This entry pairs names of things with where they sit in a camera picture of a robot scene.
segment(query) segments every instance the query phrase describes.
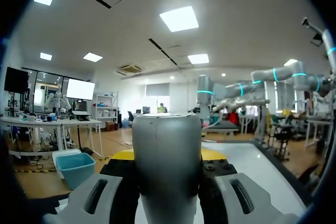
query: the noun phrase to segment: trash can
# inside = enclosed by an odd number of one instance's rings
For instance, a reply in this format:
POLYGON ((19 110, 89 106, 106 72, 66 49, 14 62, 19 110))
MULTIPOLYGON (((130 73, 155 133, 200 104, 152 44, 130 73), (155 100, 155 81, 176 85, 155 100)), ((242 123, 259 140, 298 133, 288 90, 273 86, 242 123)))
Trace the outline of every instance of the trash can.
POLYGON ((78 153, 58 156, 56 164, 70 190, 75 190, 77 186, 94 174, 96 161, 86 153, 78 153))

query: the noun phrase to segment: black monitor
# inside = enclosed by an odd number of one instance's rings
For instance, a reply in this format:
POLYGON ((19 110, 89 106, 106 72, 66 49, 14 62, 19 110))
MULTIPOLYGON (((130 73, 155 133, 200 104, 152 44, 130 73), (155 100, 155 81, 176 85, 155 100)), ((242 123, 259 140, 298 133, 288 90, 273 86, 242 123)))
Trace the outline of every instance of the black monitor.
POLYGON ((5 91, 24 94, 28 90, 28 72, 7 67, 5 91))
POLYGON ((151 107, 142 107, 142 113, 143 114, 149 114, 151 113, 151 107))

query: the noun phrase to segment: white tabletop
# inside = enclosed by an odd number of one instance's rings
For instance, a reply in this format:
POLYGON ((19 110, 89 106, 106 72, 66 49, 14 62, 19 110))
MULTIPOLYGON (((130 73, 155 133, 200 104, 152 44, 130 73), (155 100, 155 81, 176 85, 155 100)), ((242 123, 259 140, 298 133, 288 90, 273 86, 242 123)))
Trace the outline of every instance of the white tabletop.
POLYGON ((305 205, 278 169, 249 143, 202 143, 202 147, 223 153, 238 173, 245 173, 266 190, 272 205, 283 214, 301 216, 305 205))
POLYGON ((90 121, 79 121, 77 119, 61 119, 58 120, 62 125, 89 125, 89 124, 99 124, 101 121, 90 119, 90 121))
POLYGON ((41 127, 61 125, 59 121, 43 122, 41 120, 34 120, 31 122, 31 121, 23 121, 18 117, 12 117, 12 116, 3 116, 0 118, 0 122, 2 122, 3 124, 10 123, 10 124, 39 125, 41 127))
POLYGON ((331 121, 319 121, 319 120, 307 120, 308 123, 315 123, 315 124, 321 124, 321 125, 329 125, 332 124, 331 121))

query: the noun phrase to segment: shelf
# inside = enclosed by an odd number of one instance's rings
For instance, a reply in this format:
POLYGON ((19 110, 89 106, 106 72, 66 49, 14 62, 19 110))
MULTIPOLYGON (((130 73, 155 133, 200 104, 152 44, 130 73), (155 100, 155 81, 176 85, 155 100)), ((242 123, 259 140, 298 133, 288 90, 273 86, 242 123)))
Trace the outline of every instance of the shelf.
POLYGON ((111 95, 100 95, 100 94, 97 94, 97 97, 105 97, 105 98, 115 98, 111 95))
POLYGON ((97 109, 117 109, 117 107, 99 107, 99 106, 93 106, 93 107, 97 109))
POLYGON ((98 117, 96 117, 96 119, 108 119, 108 118, 114 119, 114 118, 117 118, 117 117, 116 116, 98 116, 98 117))

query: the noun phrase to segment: box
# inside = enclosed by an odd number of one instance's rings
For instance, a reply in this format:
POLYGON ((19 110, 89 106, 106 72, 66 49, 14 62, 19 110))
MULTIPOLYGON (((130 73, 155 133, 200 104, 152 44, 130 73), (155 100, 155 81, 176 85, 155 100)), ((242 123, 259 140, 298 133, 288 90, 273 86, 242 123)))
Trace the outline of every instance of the box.
POLYGON ((114 131, 115 129, 115 123, 112 121, 106 122, 106 131, 114 131))

